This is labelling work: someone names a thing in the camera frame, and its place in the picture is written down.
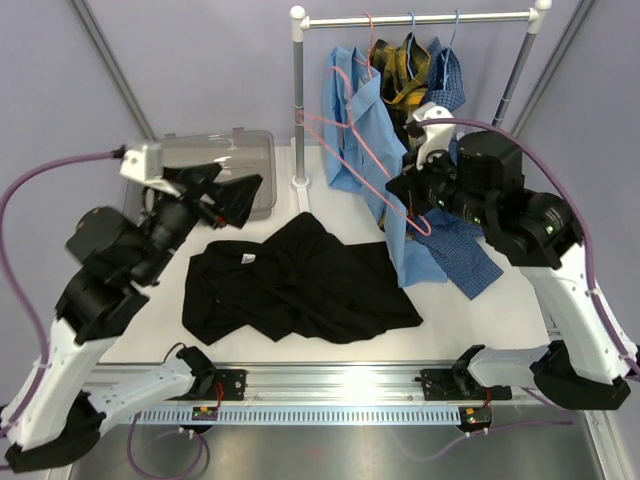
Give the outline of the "black shirt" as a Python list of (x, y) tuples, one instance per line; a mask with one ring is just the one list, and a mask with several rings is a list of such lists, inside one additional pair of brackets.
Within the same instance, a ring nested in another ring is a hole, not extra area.
[(245, 326), (274, 342), (349, 344), (422, 322), (385, 243), (346, 245), (310, 213), (263, 242), (214, 241), (189, 261), (182, 324), (206, 345)]

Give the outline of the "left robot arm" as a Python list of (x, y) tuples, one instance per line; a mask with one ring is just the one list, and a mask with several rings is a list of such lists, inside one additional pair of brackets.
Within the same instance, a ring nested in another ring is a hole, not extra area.
[(26, 383), (1, 411), (9, 442), (5, 468), (14, 473), (70, 465), (129, 416), (174, 397), (202, 399), (214, 388), (215, 366), (196, 347), (102, 391), (88, 392), (84, 384), (147, 304), (144, 289), (157, 284), (193, 228), (200, 222), (242, 227), (262, 178), (219, 182), (218, 165), (166, 168), (139, 154), (126, 156), (120, 172), (160, 197), (138, 223), (113, 208), (95, 208), (68, 240), (80, 269), (50, 328), (38, 332), (41, 354)]

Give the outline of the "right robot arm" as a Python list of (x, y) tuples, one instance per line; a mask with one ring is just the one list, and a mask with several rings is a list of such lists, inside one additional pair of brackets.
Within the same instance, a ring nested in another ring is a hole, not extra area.
[(462, 396), (485, 388), (536, 389), (567, 410), (619, 409), (637, 345), (607, 332), (604, 301), (586, 267), (586, 232), (566, 200), (525, 186), (523, 151), (492, 131), (463, 136), (454, 156), (420, 147), (405, 154), (387, 190), (412, 213), (447, 212), (482, 229), (486, 242), (518, 268), (560, 337), (529, 349), (474, 345), (455, 362)]

